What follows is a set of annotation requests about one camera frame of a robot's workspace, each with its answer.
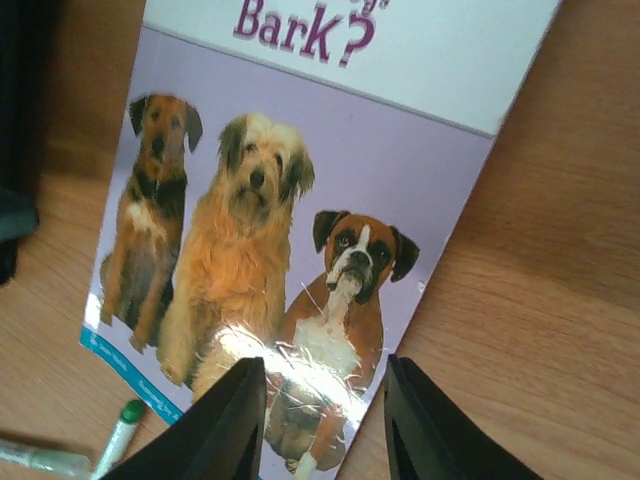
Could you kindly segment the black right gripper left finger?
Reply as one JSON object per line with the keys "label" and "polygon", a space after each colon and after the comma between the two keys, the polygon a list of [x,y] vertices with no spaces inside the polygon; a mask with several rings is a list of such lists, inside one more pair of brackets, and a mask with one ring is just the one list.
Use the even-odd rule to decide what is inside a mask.
{"label": "black right gripper left finger", "polygon": [[264,432],[261,357],[242,358],[107,480],[256,480]]}

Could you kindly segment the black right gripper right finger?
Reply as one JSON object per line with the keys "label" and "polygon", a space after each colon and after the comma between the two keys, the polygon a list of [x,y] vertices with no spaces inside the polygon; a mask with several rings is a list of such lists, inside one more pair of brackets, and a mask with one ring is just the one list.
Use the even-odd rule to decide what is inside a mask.
{"label": "black right gripper right finger", "polygon": [[387,358],[384,420],[393,479],[540,477],[485,434],[408,357]]}

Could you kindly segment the purple dog picture book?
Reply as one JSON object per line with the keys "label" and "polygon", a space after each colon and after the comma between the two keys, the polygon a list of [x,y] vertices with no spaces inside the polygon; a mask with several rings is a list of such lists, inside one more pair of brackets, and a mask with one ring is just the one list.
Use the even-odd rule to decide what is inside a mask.
{"label": "purple dog picture book", "polygon": [[332,479],[555,1],[149,1],[81,343],[164,421],[242,357]]}

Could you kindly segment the black student backpack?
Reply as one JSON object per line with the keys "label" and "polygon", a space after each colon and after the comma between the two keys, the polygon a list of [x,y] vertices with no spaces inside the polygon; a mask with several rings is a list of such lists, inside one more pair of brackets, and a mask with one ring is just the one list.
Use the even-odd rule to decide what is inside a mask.
{"label": "black student backpack", "polygon": [[1,3],[1,283],[17,268],[18,243],[39,226],[28,185],[37,103],[58,1]]}

